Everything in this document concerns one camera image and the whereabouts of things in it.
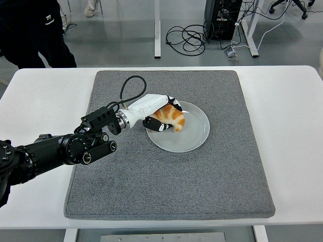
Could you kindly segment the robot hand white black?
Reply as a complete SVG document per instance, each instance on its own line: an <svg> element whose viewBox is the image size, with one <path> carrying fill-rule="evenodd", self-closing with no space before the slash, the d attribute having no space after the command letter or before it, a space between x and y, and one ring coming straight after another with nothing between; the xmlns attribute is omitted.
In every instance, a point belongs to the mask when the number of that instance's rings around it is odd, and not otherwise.
<svg viewBox="0 0 323 242"><path fill-rule="evenodd" d="M182 108L176 98L167 95L147 94L123 109L125 128L132 128L139 120L153 131L162 132L171 127L175 132L185 125Z"/></svg>

